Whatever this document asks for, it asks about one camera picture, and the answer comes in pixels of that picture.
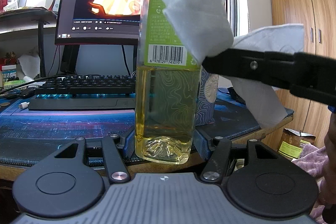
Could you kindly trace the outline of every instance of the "cabinet door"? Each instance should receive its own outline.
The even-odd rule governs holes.
[[[336,0],[312,0],[316,29],[316,54],[336,58]],[[304,132],[316,135],[315,146],[324,146],[330,111],[327,106],[312,101]]]
[[[305,27],[305,51],[309,53],[315,53],[315,41],[311,39],[311,30],[314,30],[314,13],[311,0],[272,0],[272,14],[273,25],[280,25],[285,23],[302,23]],[[295,97],[287,90],[277,91],[278,97],[282,104],[295,111],[293,121],[286,127],[303,130],[310,100]],[[279,141],[281,134],[277,133],[274,136],[273,142]]]

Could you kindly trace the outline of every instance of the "keyboard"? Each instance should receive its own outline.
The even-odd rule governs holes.
[[[135,76],[68,75],[36,89],[30,110],[106,110],[135,108]]]

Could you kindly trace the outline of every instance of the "pink blanket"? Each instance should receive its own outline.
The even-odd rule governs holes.
[[[300,158],[293,160],[292,162],[313,176],[316,179],[320,190],[321,181],[324,179],[322,176],[322,167],[327,159],[328,155],[325,147],[318,149],[311,144],[307,144],[304,146]],[[317,200],[314,204],[313,210],[310,213],[310,216],[319,224],[325,224],[325,221],[322,218],[323,209],[324,205],[322,205],[319,200]]]

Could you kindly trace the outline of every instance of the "person's hand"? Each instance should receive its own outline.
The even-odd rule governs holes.
[[[336,204],[336,114],[332,113],[327,135],[324,138],[328,160],[323,165],[320,201],[323,204]]]

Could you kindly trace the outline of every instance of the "plastic bottle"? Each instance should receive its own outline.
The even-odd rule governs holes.
[[[162,10],[143,0],[137,59],[135,153],[146,160],[183,164],[190,155],[200,67]]]

